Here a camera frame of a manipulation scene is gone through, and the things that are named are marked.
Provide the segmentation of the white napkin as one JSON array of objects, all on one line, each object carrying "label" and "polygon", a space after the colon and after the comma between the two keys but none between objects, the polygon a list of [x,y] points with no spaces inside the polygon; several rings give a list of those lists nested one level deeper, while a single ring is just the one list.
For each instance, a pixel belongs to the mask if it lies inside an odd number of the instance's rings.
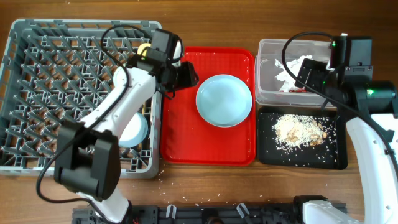
[{"label": "white napkin", "polygon": [[[299,74],[300,68],[303,64],[303,61],[305,59],[312,59],[312,58],[313,58],[312,55],[302,55],[302,56],[300,56],[299,59],[295,59],[295,60],[287,62],[287,66],[288,66],[289,70],[295,76],[297,76]],[[289,75],[289,73],[284,68],[282,62],[275,60],[275,66],[282,69],[282,71],[275,76],[275,78],[278,81],[283,82],[283,85],[280,87],[279,91],[289,92],[290,89],[300,88],[300,87],[295,86],[295,79]]]}]

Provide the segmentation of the yellow cup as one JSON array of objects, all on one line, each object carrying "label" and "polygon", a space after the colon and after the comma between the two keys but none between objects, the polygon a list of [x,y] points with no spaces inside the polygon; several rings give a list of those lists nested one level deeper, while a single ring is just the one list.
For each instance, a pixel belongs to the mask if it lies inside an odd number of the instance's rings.
[{"label": "yellow cup", "polygon": [[138,47],[137,54],[143,57],[146,56],[147,49],[151,47],[151,43],[143,43]]}]

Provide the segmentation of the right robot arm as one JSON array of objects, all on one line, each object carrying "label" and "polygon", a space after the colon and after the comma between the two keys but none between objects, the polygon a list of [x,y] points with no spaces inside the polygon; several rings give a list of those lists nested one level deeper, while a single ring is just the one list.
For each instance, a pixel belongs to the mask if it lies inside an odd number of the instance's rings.
[{"label": "right robot arm", "polygon": [[370,37],[332,36],[328,63],[306,59],[295,84],[345,119],[358,160],[365,223],[397,223],[397,88],[373,80]]}]

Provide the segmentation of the white bowl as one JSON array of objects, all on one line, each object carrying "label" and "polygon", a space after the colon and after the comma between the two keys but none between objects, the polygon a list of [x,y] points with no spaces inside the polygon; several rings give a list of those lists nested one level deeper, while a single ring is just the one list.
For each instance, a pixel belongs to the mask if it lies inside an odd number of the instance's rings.
[{"label": "white bowl", "polygon": [[149,127],[145,116],[136,113],[119,138],[120,147],[134,147],[145,140]]}]

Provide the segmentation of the green saucer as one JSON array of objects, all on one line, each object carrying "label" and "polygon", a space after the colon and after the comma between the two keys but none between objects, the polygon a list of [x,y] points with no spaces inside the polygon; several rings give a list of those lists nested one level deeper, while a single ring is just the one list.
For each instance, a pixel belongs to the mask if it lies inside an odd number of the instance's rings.
[{"label": "green saucer", "polygon": [[124,90],[124,87],[126,86],[128,79],[126,76],[126,72],[122,67],[118,67],[114,71],[113,75],[113,83],[114,83],[114,88],[120,91]]}]

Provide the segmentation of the red snack wrapper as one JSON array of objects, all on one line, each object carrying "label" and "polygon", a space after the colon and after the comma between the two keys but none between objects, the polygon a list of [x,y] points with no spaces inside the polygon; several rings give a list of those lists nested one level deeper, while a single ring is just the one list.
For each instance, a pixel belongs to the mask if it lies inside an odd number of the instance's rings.
[{"label": "red snack wrapper", "polygon": [[289,90],[289,93],[306,93],[306,89],[304,88],[293,88]]}]

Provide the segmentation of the light blue plate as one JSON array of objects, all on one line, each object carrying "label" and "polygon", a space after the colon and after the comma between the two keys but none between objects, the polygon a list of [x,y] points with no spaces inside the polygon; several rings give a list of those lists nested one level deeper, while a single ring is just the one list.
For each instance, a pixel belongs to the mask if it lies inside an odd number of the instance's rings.
[{"label": "light blue plate", "polygon": [[195,104],[199,115],[219,128],[239,125],[253,106],[249,87],[238,77],[227,74],[206,79],[197,90]]}]

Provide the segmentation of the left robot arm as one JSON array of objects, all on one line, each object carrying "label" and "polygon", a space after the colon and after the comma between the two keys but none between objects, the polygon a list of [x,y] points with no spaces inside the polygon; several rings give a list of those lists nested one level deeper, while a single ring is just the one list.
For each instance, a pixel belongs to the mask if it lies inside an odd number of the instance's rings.
[{"label": "left robot arm", "polygon": [[112,54],[117,64],[111,93],[79,122],[64,121],[57,134],[56,153],[51,158],[54,181],[78,194],[76,201],[88,202],[106,223],[137,223],[131,202],[117,185],[121,175],[119,140],[138,109],[155,92],[167,98],[177,90],[198,83],[190,62],[182,62],[181,38],[156,29],[144,34],[149,45],[126,63]]}]

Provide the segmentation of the food scraps and rice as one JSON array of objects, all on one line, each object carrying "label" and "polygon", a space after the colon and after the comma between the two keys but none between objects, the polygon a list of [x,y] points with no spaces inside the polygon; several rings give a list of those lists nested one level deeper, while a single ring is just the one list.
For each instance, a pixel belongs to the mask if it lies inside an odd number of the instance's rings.
[{"label": "food scraps and rice", "polygon": [[325,116],[272,114],[265,157],[283,165],[310,167],[334,164],[336,122]]}]

